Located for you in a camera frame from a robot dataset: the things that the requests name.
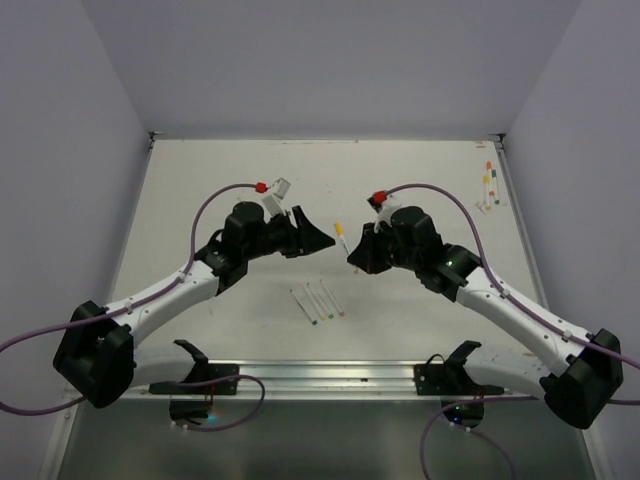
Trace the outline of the pink cap marker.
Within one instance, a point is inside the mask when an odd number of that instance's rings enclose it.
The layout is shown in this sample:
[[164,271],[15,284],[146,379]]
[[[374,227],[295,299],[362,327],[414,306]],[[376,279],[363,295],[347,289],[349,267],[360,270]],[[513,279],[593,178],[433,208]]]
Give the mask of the pink cap marker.
[[338,313],[338,315],[341,317],[344,317],[345,316],[344,308],[339,303],[335,294],[332,292],[332,290],[328,287],[328,285],[322,279],[319,280],[319,283],[321,285],[321,288],[324,290],[325,294],[327,295],[327,298],[329,299],[334,309]]

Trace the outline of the light green cap marker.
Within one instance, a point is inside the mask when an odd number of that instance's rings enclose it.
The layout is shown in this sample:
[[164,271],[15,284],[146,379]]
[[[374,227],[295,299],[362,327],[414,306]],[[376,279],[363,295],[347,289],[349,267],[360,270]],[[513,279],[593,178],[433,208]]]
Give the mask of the light green cap marker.
[[308,284],[310,286],[314,296],[316,297],[316,300],[318,301],[318,303],[320,304],[320,306],[324,310],[324,312],[325,312],[325,314],[327,316],[327,319],[333,319],[334,318],[334,314],[333,314],[332,310],[324,302],[323,298],[321,297],[321,295],[317,291],[317,289],[309,282],[307,282],[306,284]]

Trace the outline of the teal green marker pen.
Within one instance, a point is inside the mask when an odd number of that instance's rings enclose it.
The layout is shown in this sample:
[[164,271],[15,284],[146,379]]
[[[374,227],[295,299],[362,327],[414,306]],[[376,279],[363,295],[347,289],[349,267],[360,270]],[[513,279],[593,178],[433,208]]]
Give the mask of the teal green marker pen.
[[306,308],[306,306],[302,303],[302,300],[300,299],[300,297],[297,295],[297,293],[291,289],[290,290],[290,294],[294,300],[294,302],[296,303],[296,305],[298,306],[298,308],[302,311],[303,315],[305,316],[305,318],[308,320],[308,322],[311,325],[316,325],[317,324],[317,320],[316,318],[310,313],[310,311]]

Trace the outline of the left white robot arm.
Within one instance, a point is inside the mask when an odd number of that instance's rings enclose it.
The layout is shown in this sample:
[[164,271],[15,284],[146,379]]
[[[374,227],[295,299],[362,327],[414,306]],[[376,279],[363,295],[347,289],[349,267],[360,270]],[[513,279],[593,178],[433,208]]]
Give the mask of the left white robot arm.
[[87,301],[77,307],[53,367],[96,408],[111,405],[139,385],[202,390],[214,373],[192,343],[175,340],[159,354],[141,350],[142,343],[184,311],[234,286],[247,274],[250,261],[274,253],[308,256],[334,244],[298,206],[266,219],[259,204],[240,202],[223,228],[177,272],[107,306]]

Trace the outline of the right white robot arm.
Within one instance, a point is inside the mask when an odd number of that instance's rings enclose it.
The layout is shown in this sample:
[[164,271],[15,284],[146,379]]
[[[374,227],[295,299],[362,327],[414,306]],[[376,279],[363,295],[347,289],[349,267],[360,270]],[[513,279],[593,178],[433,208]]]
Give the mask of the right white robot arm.
[[419,207],[401,207],[364,224],[347,261],[367,274],[408,270],[427,290],[483,316],[526,349],[518,353],[466,340],[442,363],[415,367],[419,393],[510,390],[543,400],[565,423],[587,429],[622,385],[614,334],[591,333],[527,298],[517,299],[501,279],[487,275],[476,254],[443,242]]

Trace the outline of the dark green cap marker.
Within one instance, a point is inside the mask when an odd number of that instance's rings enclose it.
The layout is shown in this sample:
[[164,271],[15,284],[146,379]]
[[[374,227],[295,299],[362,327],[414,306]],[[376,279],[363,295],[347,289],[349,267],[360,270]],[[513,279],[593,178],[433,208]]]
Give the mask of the dark green cap marker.
[[500,203],[499,190],[498,190],[498,179],[497,179],[497,171],[495,169],[491,169],[489,172],[490,177],[490,193],[489,196],[492,199],[495,205]]

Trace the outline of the orange cap marker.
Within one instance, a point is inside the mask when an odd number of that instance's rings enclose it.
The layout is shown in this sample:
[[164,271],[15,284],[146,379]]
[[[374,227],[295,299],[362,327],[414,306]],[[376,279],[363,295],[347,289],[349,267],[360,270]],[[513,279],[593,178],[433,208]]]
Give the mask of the orange cap marker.
[[493,169],[493,165],[491,161],[488,161],[486,163],[486,167],[485,167],[485,174],[484,174],[484,185],[486,188],[486,191],[488,192],[489,196],[492,196],[495,194],[495,189],[494,189],[494,169]]

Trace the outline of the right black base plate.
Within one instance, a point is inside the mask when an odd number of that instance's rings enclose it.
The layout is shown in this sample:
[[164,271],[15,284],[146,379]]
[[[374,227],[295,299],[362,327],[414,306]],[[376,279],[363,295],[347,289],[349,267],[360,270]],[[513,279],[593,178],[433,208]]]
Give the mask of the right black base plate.
[[493,396],[505,392],[503,387],[475,382],[462,368],[444,364],[414,365],[413,380],[419,396]]

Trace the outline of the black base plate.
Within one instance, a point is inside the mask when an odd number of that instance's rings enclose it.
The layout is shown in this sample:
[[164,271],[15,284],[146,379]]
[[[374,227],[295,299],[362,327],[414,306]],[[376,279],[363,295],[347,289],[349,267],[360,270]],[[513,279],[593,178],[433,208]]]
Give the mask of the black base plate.
[[[181,383],[201,383],[209,380],[218,380],[239,373],[237,364],[199,364],[194,366],[185,380]],[[238,379],[225,380],[216,384],[200,387],[177,386],[177,381],[160,382],[149,386],[149,393],[153,395],[202,395],[232,396],[237,393]]]
[[462,368],[444,364],[414,365],[413,380],[419,396],[493,396],[505,392],[503,387],[475,382]]

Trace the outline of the aluminium rail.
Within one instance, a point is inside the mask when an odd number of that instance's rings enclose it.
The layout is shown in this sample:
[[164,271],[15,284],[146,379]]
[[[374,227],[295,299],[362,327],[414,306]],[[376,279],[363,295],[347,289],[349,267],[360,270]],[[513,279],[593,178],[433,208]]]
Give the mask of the aluminium rail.
[[[260,379],[271,399],[292,400],[346,400],[346,399],[392,399],[406,400],[414,397],[473,397],[473,396],[419,396],[413,380],[416,364],[442,364],[440,360],[430,363],[419,361],[210,361],[210,364],[237,364],[239,373],[225,380],[238,379],[238,397],[259,392],[260,387],[247,377]],[[162,360],[137,370],[133,387],[149,386],[160,382],[185,380],[195,362],[187,360]],[[528,356],[514,357],[491,354],[485,358],[471,357],[462,369],[479,384],[503,387],[502,395],[543,396],[539,379],[548,370]]]

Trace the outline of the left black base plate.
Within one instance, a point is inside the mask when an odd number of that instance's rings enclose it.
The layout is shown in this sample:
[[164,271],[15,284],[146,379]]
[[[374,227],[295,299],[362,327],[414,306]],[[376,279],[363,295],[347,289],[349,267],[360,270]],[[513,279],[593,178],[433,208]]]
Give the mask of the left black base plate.
[[[201,383],[209,380],[218,380],[239,373],[237,364],[199,364],[194,366],[185,380],[181,383]],[[232,396],[237,393],[238,379],[225,380],[216,384],[200,387],[177,386],[177,381],[160,382],[149,386],[149,393],[153,395],[202,395]]]

